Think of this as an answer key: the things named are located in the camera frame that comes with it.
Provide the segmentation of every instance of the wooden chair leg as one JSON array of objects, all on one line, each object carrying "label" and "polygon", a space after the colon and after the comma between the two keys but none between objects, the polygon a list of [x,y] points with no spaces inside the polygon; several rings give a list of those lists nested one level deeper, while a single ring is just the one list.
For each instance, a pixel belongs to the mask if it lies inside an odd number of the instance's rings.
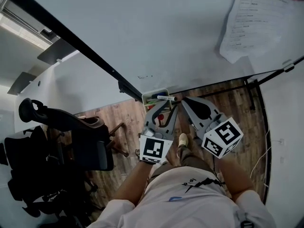
[{"label": "wooden chair leg", "polygon": [[118,124],[114,129],[111,130],[111,132],[109,133],[110,136],[114,137],[114,136],[115,136],[115,132],[116,132],[120,127],[122,127],[122,126],[124,126],[124,123]]},{"label": "wooden chair leg", "polygon": [[111,142],[109,142],[109,144],[107,145],[107,148],[111,148],[111,149],[117,151],[118,153],[122,154],[124,157],[128,157],[129,156],[129,153],[123,151],[120,148],[117,148],[116,143],[115,143],[114,140],[112,140]]}]

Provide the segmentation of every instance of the white cable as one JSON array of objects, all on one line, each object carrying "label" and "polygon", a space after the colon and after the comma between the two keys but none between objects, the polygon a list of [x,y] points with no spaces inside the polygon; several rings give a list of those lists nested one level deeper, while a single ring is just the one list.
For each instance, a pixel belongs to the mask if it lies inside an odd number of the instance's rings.
[{"label": "white cable", "polygon": [[[267,137],[267,134],[269,133],[269,130],[270,130],[270,129],[268,129],[268,131],[267,131],[266,134],[265,134],[265,141],[266,141],[266,142],[267,142],[266,137]],[[251,176],[252,176],[253,170],[255,169],[255,167],[257,167],[257,164],[258,164],[258,162],[260,161],[260,159],[262,159],[263,156],[266,155],[266,153],[268,152],[268,150],[271,149],[271,147],[272,147],[272,146],[270,146],[270,147],[266,150],[266,152],[257,160],[256,165],[253,167],[253,169],[252,169],[252,171],[251,171],[250,178],[251,178]]]},{"label": "white cable", "polygon": [[270,146],[270,147],[266,150],[266,152],[257,160],[256,165],[254,166],[254,168],[253,168],[252,171],[251,171],[250,178],[251,178],[251,176],[252,176],[253,170],[255,169],[255,167],[257,167],[257,164],[258,164],[258,162],[260,161],[260,159],[262,159],[263,156],[266,155],[266,153],[268,152],[268,150],[271,149],[271,147],[272,147],[272,146]]}]

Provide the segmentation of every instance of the black strap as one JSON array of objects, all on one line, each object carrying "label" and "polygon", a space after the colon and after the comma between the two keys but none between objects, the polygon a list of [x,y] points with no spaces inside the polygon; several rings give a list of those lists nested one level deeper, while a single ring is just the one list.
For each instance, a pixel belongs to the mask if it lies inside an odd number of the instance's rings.
[{"label": "black strap", "polygon": [[245,220],[241,223],[241,228],[253,228],[255,225],[248,221],[248,220]]},{"label": "black strap", "polygon": [[145,162],[146,164],[149,164],[149,165],[155,165],[156,164],[154,162],[149,162],[149,161],[140,161],[140,162]]}]

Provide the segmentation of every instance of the white t-shirt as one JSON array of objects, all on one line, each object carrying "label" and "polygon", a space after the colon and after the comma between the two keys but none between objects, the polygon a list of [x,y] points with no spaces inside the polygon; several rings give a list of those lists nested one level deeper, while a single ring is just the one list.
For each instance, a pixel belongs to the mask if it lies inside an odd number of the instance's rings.
[{"label": "white t-shirt", "polygon": [[112,200],[89,228],[275,228],[275,222],[254,191],[234,203],[208,171],[179,167],[155,178],[135,207]]}]

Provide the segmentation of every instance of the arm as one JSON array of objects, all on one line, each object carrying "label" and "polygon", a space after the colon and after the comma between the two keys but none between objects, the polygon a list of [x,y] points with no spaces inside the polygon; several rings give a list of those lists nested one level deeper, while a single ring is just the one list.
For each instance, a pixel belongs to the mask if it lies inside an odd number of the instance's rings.
[{"label": "arm", "polygon": [[152,165],[142,161],[138,162],[117,190],[114,200],[128,200],[136,206],[146,187],[151,169]]},{"label": "arm", "polygon": [[138,204],[146,187],[152,165],[138,162],[114,195],[97,221],[88,228],[116,228],[122,215],[131,212]]},{"label": "arm", "polygon": [[254,190],[251,179],[233,158],[224,157],[218,164],[234,202],[243,192]]}]

